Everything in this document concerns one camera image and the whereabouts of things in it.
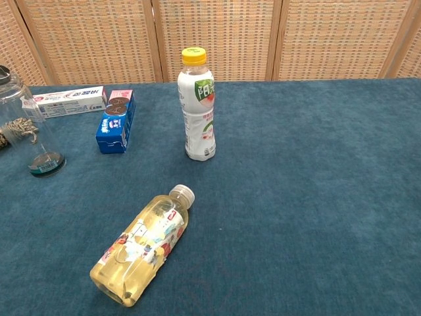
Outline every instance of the yellow bottle cap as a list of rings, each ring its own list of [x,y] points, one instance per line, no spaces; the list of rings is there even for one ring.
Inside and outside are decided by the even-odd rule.
[[[182,51],[183,64],[200,66],[206,63],[206,51],[202,47],[189,47]]]

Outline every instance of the plastic bottle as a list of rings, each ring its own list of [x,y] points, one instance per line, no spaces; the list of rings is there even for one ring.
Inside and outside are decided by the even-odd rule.
[[[194,200],[182,184],[154,197],[92,268],[92,281],[118,303],[133,306],[186,229]]]
[[[206,51],[190,47],[182,51],[184,69],[178,75],[178,94],[186,127],[186,152],[205,161],[215,155],[213,128],[214,79],[206,66]]]

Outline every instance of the twine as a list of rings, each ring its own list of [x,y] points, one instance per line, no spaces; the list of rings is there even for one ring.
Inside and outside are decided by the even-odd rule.
[[[17,138],[18,140],[27,135],[32,135],[34,138],[31,142],[33,144],[37,142],[37,134],[35,133],[38,132],[38,128],[36,128],[32,121],[28,118],[20,117],[12,122],[6,123],[2,128],[0,128],[0,149],[9,144],[4,132],[9,133],[10,137]]]

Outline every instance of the white toothpaste box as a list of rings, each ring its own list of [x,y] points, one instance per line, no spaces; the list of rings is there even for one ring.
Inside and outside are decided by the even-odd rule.
[[[42,115],[49,119],[92,111],[105,110],[107,95],[103,86],[34,95]],[[31,105],[23,103],[23,110],[31,117]]]

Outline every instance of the rattan panel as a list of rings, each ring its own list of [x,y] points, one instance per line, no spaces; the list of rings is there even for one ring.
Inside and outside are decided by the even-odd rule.
[[[59,84],[155,81],[142,1],[25,0],[22,5]]]
[[[168,79],[177,80],[182,49],[201,46],[215,80],[264,80],[273,6],[273,0],[160,0]]]
[[[377,78],[409,3],[286,2],[285,34],[278,55],[279,69],[275,70],[279,80]]]
[[[0,0],[0,65],[15,71],[28,86],[43,86],[45,79],[36,63],[17,18],[5,0]]]
[[[415,38],[403,59],[397,77],[421,78],[421,28],[418,29]]]

